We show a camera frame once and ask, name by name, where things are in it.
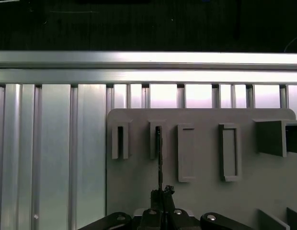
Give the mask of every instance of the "dark background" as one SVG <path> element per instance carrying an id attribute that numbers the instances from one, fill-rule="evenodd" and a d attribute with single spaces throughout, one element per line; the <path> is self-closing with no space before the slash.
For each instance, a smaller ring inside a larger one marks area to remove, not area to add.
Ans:
<path id="1" fill-rule="evenodd" d="M 239 34 L 237 1 L 45 0 L 45 24 L 36 5 L 2 3 L 0 50 L 283 52 L 297 37 L 297 0 L 241 0 Z"/>

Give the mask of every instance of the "metal bolt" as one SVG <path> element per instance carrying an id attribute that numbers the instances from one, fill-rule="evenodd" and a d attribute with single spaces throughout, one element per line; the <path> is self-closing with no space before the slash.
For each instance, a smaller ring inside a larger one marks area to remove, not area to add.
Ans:
<path id="1" fill-rule="evenodd" d="M 125 220 L 125 217 L 119 216 L 117 220 Z"/>
<path id="2" fill-rule="evenodd" d="M 217 218 L 215 216 L 213 216 L 213 215 L 208 215 L 207 219 L 211 220 L 211 221 L 215 221 Z"/>
<path id="3" fill-rule="evenodd" d="M 176 210 L 174 210 L 174 213 L 177 215 L 180 215 L 180 214 L 182 214 L 182 211 L 180 211 L 179 209 L 176 209 Z"/>
<path id="4" fill-rule="evenodd" d="M 155 215 L 157 212 L 155 212 L 154 210 L 149 211 L 149 214 L 151 215 Z"/>

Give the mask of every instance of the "slotted aluminum panel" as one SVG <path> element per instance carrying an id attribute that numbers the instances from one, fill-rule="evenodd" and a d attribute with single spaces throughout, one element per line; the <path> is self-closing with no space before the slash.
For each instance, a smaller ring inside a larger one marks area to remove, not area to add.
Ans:
<path id="1" fill-rule="evenodd" d="M 291 108 L 297 55 L 0 52 L 0 230 L 104 216 L 115 108 Z"/>

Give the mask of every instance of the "rectangular bracket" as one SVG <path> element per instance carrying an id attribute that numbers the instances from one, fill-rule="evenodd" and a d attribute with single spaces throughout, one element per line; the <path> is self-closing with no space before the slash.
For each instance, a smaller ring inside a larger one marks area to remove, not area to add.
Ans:
<path id="1" fill-rule="evenodd" d="M 194 175 L 194 125 L 179 124 L 177 126 L 178 181 L 191 182 Z"/>
<path id="2" fill-rule="evenodd" d="M 117 121 L 112 127 L 112 159 L 129 157 L 129 121 Z"/>
<path id="3" fill-rule="evenodd" d="M 297 230 L 297 212 L 287 208 L 287 223 L 291 230 Z"/>
<path id="4" fill-rule="evenodd" d="M 219 134 L 221 179 L 238 181 L 242 177 L 240 128 L 236 124 L 219 124 Z"/>
<path id="5" fill-rule="evenodd" d="M 269 215 L 260 209 L 259 211 L 259 229 L 260 230 L 290 230 L 289 225 L 280 219 Z"/>
<path id="6" fill-rule="evenodd" d="M 165 120 L 152 120 L 149 121 L 150 126 L 150 159 L 156 159 L 156 127 L 160 126 L 162 129 L 161 138 L 162 138 L 162 158 L 167 157 L 167 128 Z"/>
<path id="7" fill-rule="evenodd" d="M 257 151 L 286 157 L 297 153 L 296 120 L 262 120 L 256 122 Z"/>

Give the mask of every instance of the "gray plastic mount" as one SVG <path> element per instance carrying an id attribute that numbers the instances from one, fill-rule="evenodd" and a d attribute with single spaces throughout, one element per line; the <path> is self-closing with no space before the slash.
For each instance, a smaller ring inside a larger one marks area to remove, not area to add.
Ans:
<path id="1" fill-rule="evenodd" d="M 162 126 L 163 185 L 174 186 L 177 208 L 287 229 L 287 208 L 297 210 L 291 124 L 297 121 L 289 109 L 114 109 L 107 117 L 106 212 L 133 215 L 150 206 L 158 188 L 155 130 Z"/>

